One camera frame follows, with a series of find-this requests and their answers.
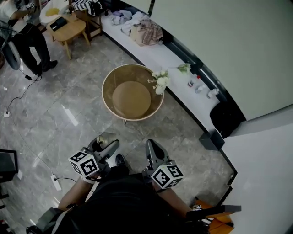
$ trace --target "gray tile floor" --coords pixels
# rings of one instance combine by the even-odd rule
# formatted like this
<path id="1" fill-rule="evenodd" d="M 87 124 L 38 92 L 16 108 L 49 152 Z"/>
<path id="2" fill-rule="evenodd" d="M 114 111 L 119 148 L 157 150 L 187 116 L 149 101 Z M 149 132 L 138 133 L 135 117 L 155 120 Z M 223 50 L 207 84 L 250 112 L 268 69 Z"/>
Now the gray tile floor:
<path id="1" fill-rule="evenodd" d="M 10 195 L 4 200 L 7 208 L 0 211 L 16 233 L 58 201 L 73 185 L 60 180 L 62 191 L 56 191 L 51 171 L 58 177 L 77 179 L 68 157 L 103 131 L 116 133 L 121 141 L 120 152 L 134 171 L 146 165 L 144 143 L 148 138 L 164 146 L 184 172 L 184 180 L 175 188 L 186 202 L 194 196 L 216 204 L 227 190 L 232 169 L 222 155 L 205 150 L 198 138 L 203 133 L 182 107 L 165 93 L 162 108 L 142 122 L 123 125 L 108 112 L 101 98 L 105 76 L 113 68 L 135 63 L 123 50 L 105 36 L 96 37 L 90 48 L 84 38 L 70 45 L 69 61 L 62 46 L 44 33 L 52 60 L 58 66 L 43 75 L 21 100 L 11 106 L 11 117 L 4 118 L 5 106 L 31 83 L 7 65 L 0 71 L 0 148 L 18 153 L 22 179 L 1 184 Z"/>

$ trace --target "person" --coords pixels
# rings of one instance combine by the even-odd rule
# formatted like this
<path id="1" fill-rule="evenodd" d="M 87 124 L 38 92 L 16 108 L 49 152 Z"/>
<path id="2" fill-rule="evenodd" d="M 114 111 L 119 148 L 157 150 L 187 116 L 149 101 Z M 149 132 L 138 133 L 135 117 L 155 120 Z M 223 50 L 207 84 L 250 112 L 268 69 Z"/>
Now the person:
<path id="1" fill-rule="evenodd" d="M 36 8 L 28 10 L 18 10 L 13 0 L 0 0 L 0 20 L 12 27 L 12 38 L 10 40 L 17 48 L 24 64 L 35 74 L 40 76 L 42 72 L 54 68 L 57 61 L 50 61 L 47 44 L 44 36 L 39 29 L 23 20 L 23 17 L 34 13 Z M 30 47 L 35 47 L 41 58 L 41 63 L 38 65 L 33 57 Z"/>
<path id="2" fill-rule="evenodd" d="M 79 179 L 61 199 L 58 209 L 67 213 L 44 233 L 89 234 L 118 229 L 129 232 L 153 230 L 185 233 L 184 219 L 192 211 L 171 189 L 161 191 L 154 182 L 147 186 L 142 175 L 129 175 L 122 155 L 116 166 L 102 178 L 92 196 L 85 202 L 93 184 Z M 196 233 L 207 234 L 203 223 L 192 226 Z"/>

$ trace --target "wooden chair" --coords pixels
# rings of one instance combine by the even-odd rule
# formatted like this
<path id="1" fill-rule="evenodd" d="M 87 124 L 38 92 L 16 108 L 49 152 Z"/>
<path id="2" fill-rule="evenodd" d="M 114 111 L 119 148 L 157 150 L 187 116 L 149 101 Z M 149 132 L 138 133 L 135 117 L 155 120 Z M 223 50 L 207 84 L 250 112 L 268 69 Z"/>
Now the wooden chair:
<path id="1" fill-rule="evenodd" d="M 102 28 L 101 14 L 99 14 L 98 16 L 90 16 L 86 10 L 77 11 L 73 8 L 72 0 L 69 0 L 69 9 L 71 11 L 74 10 L 76 13 L 76 17 L 83 20 L 87 24 L 86 34 L 89 41 L 91 41 L 92 38 L 96 35 L 102 35 L 103 28 Z"/>

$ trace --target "black shoe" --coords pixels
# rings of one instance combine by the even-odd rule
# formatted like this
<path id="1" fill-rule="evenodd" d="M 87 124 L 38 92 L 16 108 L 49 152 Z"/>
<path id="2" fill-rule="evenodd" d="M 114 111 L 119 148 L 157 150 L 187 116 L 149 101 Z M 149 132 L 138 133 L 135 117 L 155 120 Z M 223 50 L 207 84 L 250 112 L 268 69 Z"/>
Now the black shoe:
<path id="1" fill-rule="evenodd" d="M 123 157 L 123 155 L 116 155 L 116 166 L 126 166 L 125 158 Z"/>
<path id="2" fill-rule="evenodd" d="M 46 72 L 46 71 L 48 71 L 49 69 L 53 69 L 54 67 L 57 66 L 57 63 L 58 63 L 57 60 L 55 60 L 55 61 L 50 61 L 49 67 L 46 68 L 46 69 L 43 69 L 43 72 Z"/>

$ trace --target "plaid cloth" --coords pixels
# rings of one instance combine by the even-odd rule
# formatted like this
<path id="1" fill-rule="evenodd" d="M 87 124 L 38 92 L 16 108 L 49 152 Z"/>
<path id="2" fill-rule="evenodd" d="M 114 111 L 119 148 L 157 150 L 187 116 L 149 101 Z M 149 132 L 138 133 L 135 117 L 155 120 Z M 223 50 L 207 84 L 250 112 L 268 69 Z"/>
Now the plaid cloth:
<path id="1" fill-rule="evenodd" d="M 141 21 L 141 30 L 145 30 L 142 43 L 145 45 L 157 44 L 159 39 L 163 37 L 162 28 L 151 20 Z"/>

